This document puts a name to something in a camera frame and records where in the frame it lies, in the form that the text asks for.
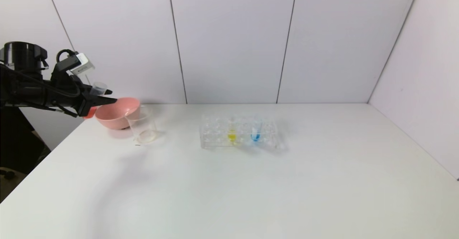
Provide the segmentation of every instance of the black cable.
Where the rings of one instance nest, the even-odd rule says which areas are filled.
[[[59,53],[57,53],[57,55],[56,55],[56,63],[59,63],[59,61],[60,61],[59,58],[61,57],[61,54],[62,54],[62,53],[68,53],[69,56],[75,56],[75,52],[72,51],[72,50],[70,50],[70,49],[61,50],[61,51],[59,51]]]
[[[32,102],[29,102],[29,101],[26,101],[26,100],[20,100],[20,101],[21,101],[21,103],[24,103],[25,105],[27,105],[27,106],[29,106],[29,107],[33,107],[33,108],[37,108],[37,109],[42,109],[42,110],[48,110],[48,111],[59,112],[57,109],[50,108],[50,107],[43,106],[43,105],[39,105],[39,104],[36,104],[36,103],[32,103]]]
[[[45,88],[47,88],[47,89],[49,89],[49,90],[51,90],[51,91],[53,91],[53,92],[55,92],[55,93],[58,93],[58,94],[60,94],[60,95],[63,95],[63,96],[66,96],[66,97],[78,97],[78,96],[80,95],[80,88],[79,88],[76,84],[75,84],[75,87],[76,87],[76,89],[77,89],[77,92],[76,92],[75,94],[71,94],[71,93],[67,93],[67,92],[65,92],[65,91],[63,91],[63,90],[56,89],[55,87],[50,86],[50,85],[48,85],[48,84],[45,84],[45,83],[43,83],[43,82],[41,82],[41,81],[39,81],[39,80],[36,80],[36,79],[34,79],[34,78],[32,78],[32,77],[26,75],[26,74],[23,74],[23,73],[18,72],[18,71],[16,71],[16,70],[12,70],[12,69],[6,67],[6,66],[3,65],[3,64],[0,64],[0,66],[1,66],[3,69],[5,69],[6,71],[9,71],[9,72],[12,72],[12,73],[14,73],[14,74],[16,74],[16,75],[19,75],[19,76],[21,76],[21,77],[23,77],[23,78],[25,78],[25,79],[30,80],[31,82],[34,82],[34,83],[36,83],[36,84],[39,84],[40,86],[45,87]]]
[[[65,109],[62,105],[59,105],[59,103],[57,103],[56,100],[53,100],[51,103],[52,103],[53,105],[59,107],[59,109],[62,110],[62,112],[64,112],[64,114],[70,115],[70,116],[72,116],[72,117],[74,117],[74,118],[77,118],[77,117],[78,117],[78,114],[73,113],[73,112],[71,112],[71,111]]]

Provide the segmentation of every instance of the white wall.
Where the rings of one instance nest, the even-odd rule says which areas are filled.
[[[293,0],[172,0],[188,103],[275,103]]]
[[[279,103],[366,103],[412,0],[295,0]]]
[[[51,0],[0,0],[0,9],[0,48],[10,41],[24,41],[45,48],[50,69],[42,74],[44,79],[49,79],[56,64],[56,53],[64,48],[72,49]],[[21,110],[50,149],[82,123],[82,118],[56,112],[34,108]]]
[[[459,0],[415,0],[369,103],[459,177]]]
[[[170,0],[54,0],[70,40],[113,97],[185,103]]]

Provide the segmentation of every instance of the test tube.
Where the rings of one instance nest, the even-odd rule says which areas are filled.
[[[94,82],[92,84],[91,91],[89,91],[89,94],[94,95],[94,96],[102,96],[105,94],[105,91],[107,90],[107,85],[102,82]]]
[[[263,120],[259,117],[254,118],[254,123],[252,124],[252,132],[250,137],[253,141],[258,141],[260,139],[261,128],[263,126]]]

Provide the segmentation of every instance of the pink bowl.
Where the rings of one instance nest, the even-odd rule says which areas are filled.
[[[109,129],[124,129],[129,127],[124,115],[130,110],[139,108],[140,105],[140,101],[134,97],[121,97],[113,104],[99,107],[95,112],[95,118]]]

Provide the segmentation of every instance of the blue liquid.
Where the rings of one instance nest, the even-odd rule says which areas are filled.
[[[253,141],[258,141],[260,139],[260,133],[251,134],[250,137],[252,138]]]

